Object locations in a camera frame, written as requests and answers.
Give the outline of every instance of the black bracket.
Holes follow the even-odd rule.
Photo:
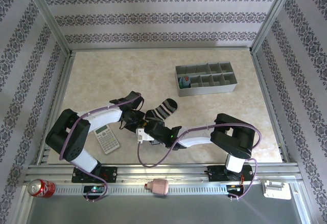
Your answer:
[[[243,165],[240,173],[227,171],[224,165],[208,166],[205,172],[208,173],[209,182],[240,181],[241,175],[244,176],[245,181],[251,181],[253,179],[252,167],[250,165]]]
[[[98,177],[104,179],[107,183],[116,183],[117,167],[102,166]],[[102,181],[91,177],[77,168],[73,170],[72,183],[102,183]]]

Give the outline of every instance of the black and white sock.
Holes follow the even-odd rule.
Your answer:
[[[177,109],[177,103],[173,99],[165,99],[156,109],[148,110],[145,114],[146,120],[163,121]]]

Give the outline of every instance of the gray floor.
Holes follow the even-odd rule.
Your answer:
[[[81,196],[34,198],[29,224],[38,223],[301,223],[294,200],[265,198],[254,185],[239,202],[225,195],[111,196],[87,203]]]

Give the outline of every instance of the marble tabletop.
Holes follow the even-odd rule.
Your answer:
[[[230,61],[238,85],[231,93],[178,97],[175,66],[206,62]],[[265,101],[248,50],[149,50],[79,52],[64,96],[62,109],[92,110],[109,100],[125,97],[131,91],[145,99],[143,112],[158,107],[166,98],[174,99],[178,109],[165,120],[165,125],[195,126],[212,123],[219,113],[226,113],[257,127],[261,144],[253,150],[258,162],[281,162],[281,155],[271,126]],[[119,123],[110,127],[121,147],[105,155],[93,132],[85,149],[103,164],[138,164],[137,139],[128,130],[119,130]],[[141,145],[145,163],[158,162],[167,152],[164,145]],[[172,151],[163,163],[224,163],[226,152],[214,144],[196,145]],[[59,161],[51,150],[48,164]]]

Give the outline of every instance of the red soda can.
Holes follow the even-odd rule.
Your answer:
[[[56,185],[53,182],[36,179],[29,183],[27,191],[33,197],[51,197],[56,191]]]

